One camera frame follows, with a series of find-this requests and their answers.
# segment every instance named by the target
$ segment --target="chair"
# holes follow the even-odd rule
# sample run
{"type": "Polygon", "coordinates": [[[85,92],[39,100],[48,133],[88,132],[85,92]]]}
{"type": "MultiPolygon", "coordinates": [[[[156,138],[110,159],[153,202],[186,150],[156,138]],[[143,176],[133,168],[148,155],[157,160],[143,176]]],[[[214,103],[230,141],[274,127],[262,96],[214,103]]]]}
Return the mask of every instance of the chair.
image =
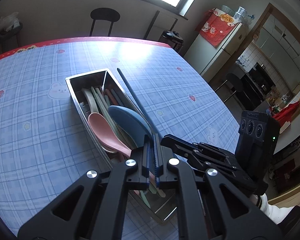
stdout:
{"type": "Polygon", "coordinates": [[[229,81],[233,86],[234,86],[234,89],[235,91],[225,100],[223,101],[224,103],[226,101],[228,101],[236,92],[242,92],[243,91],[243,84],[242,84],[242,81],[240,80],[240,78],[238,78],[235,74],[233,73],[228,73],[226,75],[226,81],[224,81],[222,83],[222,85],[220,87],[218,87],[215,92],[217,92],[217,90],[219,88],[221,88],[227,81],[229,81]]]}
{"type": "Polygon", "coordinates": [[[111,34],[113,23],[120,20],[120,14],[116,10],[113,10],[111,8],[94,9],[91,12],[90,17],[93,19],[91,31],[90,31],[90,35],[89,35],[90,37],[92,36],[92,32],[93,32],[93,28],[94,28],[94,24],[95,24],[96,20],[105,20],[105,21],[111,22],[108,37],[111,34]]]}

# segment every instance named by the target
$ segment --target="red table edge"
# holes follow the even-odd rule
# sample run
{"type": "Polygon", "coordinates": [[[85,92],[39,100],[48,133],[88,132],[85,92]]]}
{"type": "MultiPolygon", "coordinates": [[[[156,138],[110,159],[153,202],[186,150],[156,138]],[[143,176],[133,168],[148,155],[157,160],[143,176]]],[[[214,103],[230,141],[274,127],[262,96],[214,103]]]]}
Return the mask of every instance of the red table edge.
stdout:
{"type": "Polygon", "coordinates": [[[133,43],[142,43],[142,44],[149,44],[154,46],[166,47],[171,48],[168,44],[157,42],[157,41],[147,41],[147,40],[140,40],[140,39],[133,39],[133,38],[121,38],[121,37],[76,37],[76,38],[65,38],[65,39],[57,39],[52,41],[43,41],[34,43],[31,45],[23,46],[17,49],[10,50],[3,54],[0,54],[0,59],[5,57],[11,56],[17,52],[21,52],[27,49],[33,49],[35,47],[44,47],[49,45],[56,45],[62,43],[70,43],[70,42],[82,42],[82,41],[120,41],[120,42],[133,42],[133,43]]]}

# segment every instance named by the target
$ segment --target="table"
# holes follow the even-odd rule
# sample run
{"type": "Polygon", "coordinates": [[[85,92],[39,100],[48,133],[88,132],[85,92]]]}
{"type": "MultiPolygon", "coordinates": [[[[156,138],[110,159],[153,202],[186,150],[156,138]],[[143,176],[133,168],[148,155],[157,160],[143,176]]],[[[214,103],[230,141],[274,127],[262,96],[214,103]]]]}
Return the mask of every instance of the table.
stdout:
{"type": "MultiPolygon", "coordinates": [[[[109,68],[132,99],[119,67],[162,136],[235,151],[238,123],[166,44],[84,37],[18,51],[0,55],[0,217],[15,235],[86,171],[108,169],[74,108],[68,76],[109,68]]],[[[176,217],[158,225],[130,198],[122,239],[175,239],[177,228],[176,217]]]]}

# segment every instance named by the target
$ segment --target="metal screw cap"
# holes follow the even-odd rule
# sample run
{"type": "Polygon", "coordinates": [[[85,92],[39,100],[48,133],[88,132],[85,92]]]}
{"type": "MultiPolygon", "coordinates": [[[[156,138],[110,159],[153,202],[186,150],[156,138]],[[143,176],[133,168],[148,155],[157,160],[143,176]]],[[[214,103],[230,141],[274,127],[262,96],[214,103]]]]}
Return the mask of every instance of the metal screw cap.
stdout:
{"type": "Polygon", "coordinates": [[[169,160],[169,163],[171,164],[171,165],[178,165],[179,164],[179,160],[178,159],[176,159],[176,158],[171,158],[170,160],[169,160]]]}
{"type": "Polygon", "coordinates": [[[132,159],[126,160],[126,165],[127,166],[132,167],[132,166],[134,166],[136,164],[137,164],[137,162],[135,160],[132,160],[132,159]]]}
{"type": "Polygon", "coordinates": [[[216,176],[218,174],[217,170],[215,170],[215,169],[208,169],[207,173],[210,176],[216,176]]]}
{"type": "Polygon", "coordinates": [[[96,171],[88,171],[87,172],[87,177],[90,179],[95,178],[98,175],[98,173],[96,171]]]}

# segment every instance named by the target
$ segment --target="star print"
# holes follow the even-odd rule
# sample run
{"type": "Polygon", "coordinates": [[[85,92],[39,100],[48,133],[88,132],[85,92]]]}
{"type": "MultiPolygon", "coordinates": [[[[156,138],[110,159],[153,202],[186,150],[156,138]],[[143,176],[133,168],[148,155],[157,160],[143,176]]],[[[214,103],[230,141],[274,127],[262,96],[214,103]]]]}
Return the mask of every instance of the star print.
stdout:
{"type": "Polygon", "coordinates": [[[26,123],[23,125],[23,128],[24,128],[26,131],[30,130],[30,129],[31,129],[31,123],[26,122],[26,123]]]}

